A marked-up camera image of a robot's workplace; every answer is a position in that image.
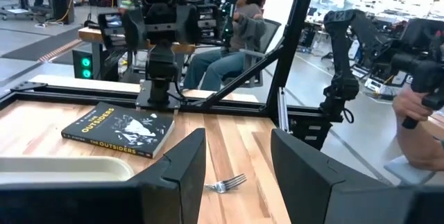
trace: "fork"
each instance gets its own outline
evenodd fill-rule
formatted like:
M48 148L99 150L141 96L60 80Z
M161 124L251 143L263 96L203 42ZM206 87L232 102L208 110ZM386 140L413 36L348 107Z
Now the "fork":
M227 191L239 186L240 184L246 182L247 177L245 174L240 174L230 178L228 180L222 180L214 184L204 184L203 186L207 189L215 191L217 193L226 193Z

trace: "book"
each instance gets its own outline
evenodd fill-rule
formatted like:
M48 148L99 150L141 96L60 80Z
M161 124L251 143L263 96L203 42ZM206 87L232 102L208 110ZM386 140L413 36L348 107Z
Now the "book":
M62 137L153 158L174 127L172 114L99 103L62 130Z

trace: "floor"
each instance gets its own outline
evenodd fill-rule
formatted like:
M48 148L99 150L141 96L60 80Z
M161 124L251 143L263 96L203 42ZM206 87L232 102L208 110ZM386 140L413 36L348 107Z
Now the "floor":
M75 11L75 22L68 26L51 25L47 28L36 28L33 21L0 21L0 56L78 27L86 20L89 12L96 15L98 11L109 11L109 9L76 7ZM332 79L331 71L328 69L330 65L329 61L321 62L319 55L297 53L286 87L287 103L317 107L324 99L324 87L327 87ZM259 101L265 102L274 68L275 64L272 64L263 71L263 87L240 88L236 92L254 94ZM33 61L0 58L0 92L38 74L73 76L73 68L67 64L49 62L36 64ZM335 123L322 151L366 175L385 183L398 184L399 180L383 168L387 161L400 155L399 148L393 141L395 117L391 104L360 94L354 101L347 103L346 107L353 112L355 122Z

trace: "workshop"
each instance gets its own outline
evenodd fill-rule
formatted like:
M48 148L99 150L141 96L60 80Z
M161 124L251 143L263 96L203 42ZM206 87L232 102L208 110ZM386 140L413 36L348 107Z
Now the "workshop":
M444 223L444 0L0 18L0 224Z

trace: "white tray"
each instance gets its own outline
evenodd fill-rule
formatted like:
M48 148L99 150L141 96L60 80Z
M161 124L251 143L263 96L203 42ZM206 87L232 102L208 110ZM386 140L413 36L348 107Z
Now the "white tray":
M0 157L0 184L125 181L134 171L114 157Z

